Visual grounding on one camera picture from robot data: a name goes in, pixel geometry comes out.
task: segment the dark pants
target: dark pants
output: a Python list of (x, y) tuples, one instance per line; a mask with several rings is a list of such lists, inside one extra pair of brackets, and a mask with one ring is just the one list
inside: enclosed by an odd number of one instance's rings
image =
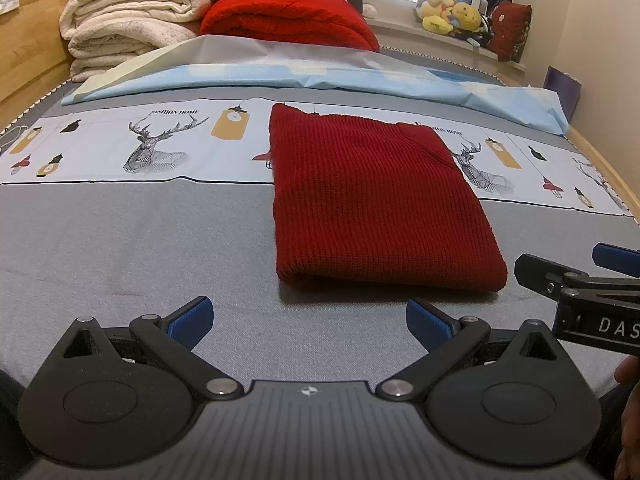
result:
[[(607, 480), (613, 478), (620, 446), (620, 416), (633, 386), (616, 386), (600, 397), (602, 423), (586, 461)], [(10, 480), (29, 465), (29, 451), (16, 411), (23, 387), (0, 370), (0, 480)]]

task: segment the crosshair logo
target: crosshair logo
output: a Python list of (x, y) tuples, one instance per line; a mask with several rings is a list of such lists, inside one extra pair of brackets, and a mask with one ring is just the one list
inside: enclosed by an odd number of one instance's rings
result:
[(300, 393), (303, 394), (304, 396), (307, 396), (309, 398), (313, 397), (316, 393), (318, 393), (320, 390), (318, 390), (315, 386), (312, 386), (311, 384), (305, 386), (304, 388), (302, 388), (300, 390)]

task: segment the geometric deer illustration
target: geometric deer illustration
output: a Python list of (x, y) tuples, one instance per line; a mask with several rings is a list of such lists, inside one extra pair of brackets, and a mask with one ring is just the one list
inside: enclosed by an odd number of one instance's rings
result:
[(140, 123), (148, 116), (140, 119), (136, 124), (129, 123), (129, 130), (138, 135), (140, 145), (127, 159), (124, 169), (129, 173), (157, 173), (158, 171), (169, 171), (177, 168), (189, 160), (189, 155), (183, 152), (167, 153), (156, 150), (156, 144), (161, 140), (169, 139), (177, 132), (192, 130), (200, 126), (208, 117), (198, 122), (192, 115), (189, 115), (191, 122), (180, 126), (178, 122), (170, 130), (165, 130), (160, 135), (152, 136), (149, 133), (149, 124), (140, 127)]
[(622, 211), (626, 211), (626, 207), (622, 203), (622, 200), (620, 200), (618, 198), (618, 196), (615, 194), (615, 192), (609, 187), (609, 185), (607, 184), (607, 181), (604, 180), (604, 178), (601, 176), (601, 174), (598, 173), (598, 178), (595, 178), (593, 175), (590, 175), (589, 173), (587, 173), (587, 171), (584, 169), (584, 167), (586, 166), (587, 168), (593, 168), (593, 170), (596, 171), (596, 169), (593, 166), (593, 164), (589, 164), (587, 162), (583, 162), (581, 160), (578, 160), (574, 156), (572, 156), (572, 159), (577, 164), (576, 168), (578, 168), (578, 170), (580, 170), (580, 172), (582, 174), (588, 176), (591, 180), (593, 180), (596, 184), (598, 184), (598, 186), (600, 186), (602, 189), (604, 189), (604, 191), (606, 191), (607, 194), (611, 197), (613, 202), (615, 202), (616, 205), (620, 209), (622, 209)]
[(491, 193), (497, 192), (500, 194), (513, 194), (514, 185), (513, 183), (506, 177), (501, 175), (494, 175), (493, 173), (487, 173), (486, 171), (481, 171), (476, 168), (471, 161), (474, 158), (474, 153), (480, 153), (482, 150), (482, 145), (480, 143), (474, 144), (469, 140), (465, 139), (461, 134), (459, 134), (466, 142), (470, 144), (467, 146), (464, 142), (462, 142), (462, 152), (454, 153), (451, 150), (449, 152), (453, 157), (457, 160), (460, 165), (460, 169), (462, 169), (463, 173), (466, 177), (471, 181), (471, 183), (479, 189), (484, 191), (489, 191)]

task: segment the beige wall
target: beige wall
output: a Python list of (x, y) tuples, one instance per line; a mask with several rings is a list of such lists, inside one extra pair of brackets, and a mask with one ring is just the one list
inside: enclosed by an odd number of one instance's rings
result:
[(533, 6), (522, 63), (532, 85), (553, 65), (582, 83), (572, 125), (640, 195), (640, 0), (514, 0)]

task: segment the ribbed knit fabric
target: ribbed knit fabric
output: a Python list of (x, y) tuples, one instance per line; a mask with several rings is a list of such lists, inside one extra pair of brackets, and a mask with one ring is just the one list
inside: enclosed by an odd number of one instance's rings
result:
[(482, 206), (428, 126), (276, 104), (269, 130), (283, 282), (319, 288), (338, 278), (478, 292), (505, 285)]
[(380, 50), (367, 22), (344, 0), (218, 0), (200, 34)]

